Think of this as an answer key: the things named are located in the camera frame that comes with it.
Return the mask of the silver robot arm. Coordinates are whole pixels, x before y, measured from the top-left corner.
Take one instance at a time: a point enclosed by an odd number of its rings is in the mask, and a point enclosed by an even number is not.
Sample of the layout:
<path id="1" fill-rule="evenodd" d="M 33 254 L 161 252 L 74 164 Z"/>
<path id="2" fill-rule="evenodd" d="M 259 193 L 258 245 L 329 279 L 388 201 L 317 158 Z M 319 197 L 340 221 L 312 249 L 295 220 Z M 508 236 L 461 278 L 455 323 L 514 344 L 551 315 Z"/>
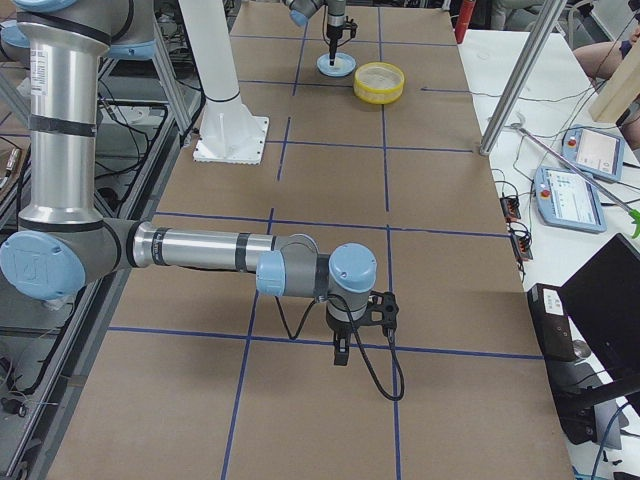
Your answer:
<path id="1" fill-rule="evenodd" d="M 346 27 L 346 2 L 339 0 L 283 0 L 290 10 L 291 20 L 298 26 L 305 26 L 322 8 L 326 8 L 326 35 L 329 40 L 328 64 L 333 67 L 336 61 L 338 42 Z"/>
<path id="2" fill-rule="evenodd" d="M 330 254 L 305 235 L 185 231 L 107 219 L 95 208 L 98 69 L 105 56 L 150 58 L 149 1 L 20 1 L 30 46 L 31 200 L 1 247 L 1 269 L 21 293 L 52 301 L 127 268 L 176 266 L 251 273 L 276 298 L 324 303 L 334 361 L 348 361 L 358 330 L 381 311 L 377 262 L 363 245 Z"/>

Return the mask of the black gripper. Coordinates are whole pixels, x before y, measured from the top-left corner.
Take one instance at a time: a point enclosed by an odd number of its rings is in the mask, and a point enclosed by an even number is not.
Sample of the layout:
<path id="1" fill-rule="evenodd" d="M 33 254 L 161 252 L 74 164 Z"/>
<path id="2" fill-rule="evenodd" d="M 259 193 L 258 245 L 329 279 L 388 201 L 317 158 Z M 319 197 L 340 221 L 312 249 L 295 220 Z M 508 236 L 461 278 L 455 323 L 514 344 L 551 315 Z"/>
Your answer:
<path id="1" fill-rule="evenodd" d="M 334 66 L 336 51 L 337 51 L 337 44 L 342 38 L 342 26 L 341 25 L 335 26 L 335 25 L 328 24 L 326 26 L 326 36 L 329 41 L 329 57 L 328 57 L 329 66 Z"/>
<path id="2" fill-rule="evenodd" d="M 355 335 L 357 329 L 349 321 L 344 322 L 335 319 L 329 319 L 328 326 L 333 332 L 334 365 L 347 366 L 351 337 Z"/>

